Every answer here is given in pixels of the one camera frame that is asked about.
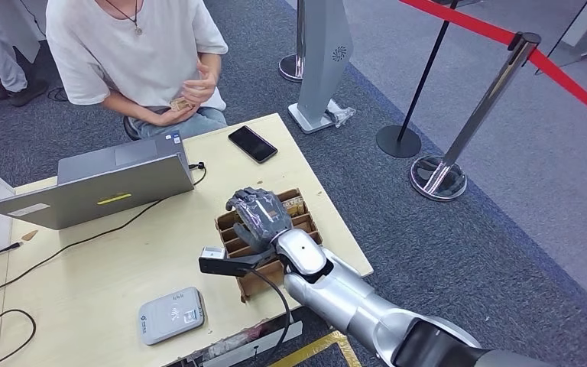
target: yellow floor tape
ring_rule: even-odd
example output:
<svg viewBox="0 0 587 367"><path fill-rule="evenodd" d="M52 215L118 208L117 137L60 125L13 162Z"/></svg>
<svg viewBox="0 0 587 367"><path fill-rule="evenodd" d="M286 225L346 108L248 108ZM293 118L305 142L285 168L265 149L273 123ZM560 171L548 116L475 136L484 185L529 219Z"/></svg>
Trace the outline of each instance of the yellow floor tape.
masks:
<svg viewBox="0 0 587 367"><path fill-rule="evenodd" d="M350 346L348 338L346 338L345 335L338 331L330 333L309 344L308 346L304 346L303 348L298 349L296 352L291 353L290 355L282 358L269 367L292 367L310 358L311 356L322 352L334 343L336 343L339 349L341 349L341 353L343 353L343 357L345 358L345 361L349 367L361 367L361 363L356 358L356 354Z"/></svg>

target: white t-shirt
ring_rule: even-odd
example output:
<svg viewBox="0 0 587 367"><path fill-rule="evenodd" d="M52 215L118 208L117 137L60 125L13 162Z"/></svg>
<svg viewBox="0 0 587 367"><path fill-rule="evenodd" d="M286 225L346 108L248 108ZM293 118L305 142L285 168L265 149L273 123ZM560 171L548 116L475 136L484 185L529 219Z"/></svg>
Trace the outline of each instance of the white t-shirt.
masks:
<svg viewBox="0 0 587 367"><path fill-rule="evenodd" d="M228 52L202 0L144 0L140 35L95 0L49 0L46 16L50 51L76 105L100 103L113 89L140 106L168 107L184 81L199 79L197 52ZM226 104L216 90L202 106Z"/></svg>

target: robotic arm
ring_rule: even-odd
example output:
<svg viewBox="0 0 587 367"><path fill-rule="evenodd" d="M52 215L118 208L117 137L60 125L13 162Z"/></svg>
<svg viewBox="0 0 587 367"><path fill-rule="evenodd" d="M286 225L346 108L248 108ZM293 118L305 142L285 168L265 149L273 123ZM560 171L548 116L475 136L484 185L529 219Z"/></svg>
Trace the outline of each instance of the robotic arm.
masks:
<svg viewBox="0 0 587 367"><path fill-rule="evenodd" d="M291 219L272 192L246 188L235 193L226 209L235 207L242 225L238 236L257 255L243 258L199 258L201 271L243 276L277 256L284 265L284 287L293 299L309 307L345 335L354 336L390 367L547 367L546 363L512 352L481 349L457 325L439 317L404 310L375 293L359 273Z"/></svg>

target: cardboard divider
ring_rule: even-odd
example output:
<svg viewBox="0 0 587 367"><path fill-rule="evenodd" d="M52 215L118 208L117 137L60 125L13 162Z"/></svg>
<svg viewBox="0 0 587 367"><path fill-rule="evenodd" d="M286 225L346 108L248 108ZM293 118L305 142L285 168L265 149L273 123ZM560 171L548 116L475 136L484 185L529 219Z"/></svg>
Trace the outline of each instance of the cardboard divider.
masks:
<svg viewBox="0 0 587 367"><path fill-rule="evenodd" d="M311 213L309 213L309 210L307 209L307 205L305 204L300 191L298 189L288 190L284 193L278 194L277 197L281 202L287 202L285 206L287 207L289 214L292 216L291 222L293 227L309 233L311 238L317 244L321 245L323 243L323 237L318 232L316 224L313 221ZM220 216L215 222L216 228L219 231L219 237L222 242L224 242L224 247L230 258L254 254L253 250L251 250L251 248L237 236L235 230L232 228L235 223L242 222L236 211L228 212L223 216ZM275 284L282 284L284 270L279 260L274 259L268 264L262 265L258 268L258 271ZM269 288L267 283L252 273L246 274L243 278L236 279L241 294L240 299L244 303L250 299L251 295Z"/></svg>
<svg viewBox="0 0 587 367"><path fill-rule="evenodd" d="M294 218L291 218L291 224L293 224L294 228L302 229L307 233L316 231L316 225L314 225L314 222L311 219L311 215L309 213L303 214L302 216L296 216ZM229 252L236 251L241 246L247 245L244 241L239 239L237 233L235 233L235 230L232 227L223 230L221 234L222 241L226 244L226 250L228 250Z"/></svg>

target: smartphone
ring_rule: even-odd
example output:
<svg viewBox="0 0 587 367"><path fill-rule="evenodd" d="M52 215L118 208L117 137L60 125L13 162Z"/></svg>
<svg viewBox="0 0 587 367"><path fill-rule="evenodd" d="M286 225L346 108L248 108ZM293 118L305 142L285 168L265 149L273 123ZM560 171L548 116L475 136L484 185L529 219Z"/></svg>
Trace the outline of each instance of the smartphone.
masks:
<svg viewBox="0 0 587 367"><path fill-rule="evenodd" d="M258 163L264 163L277 153L273 145L246 126L232 132L229 139Z"/></svg>

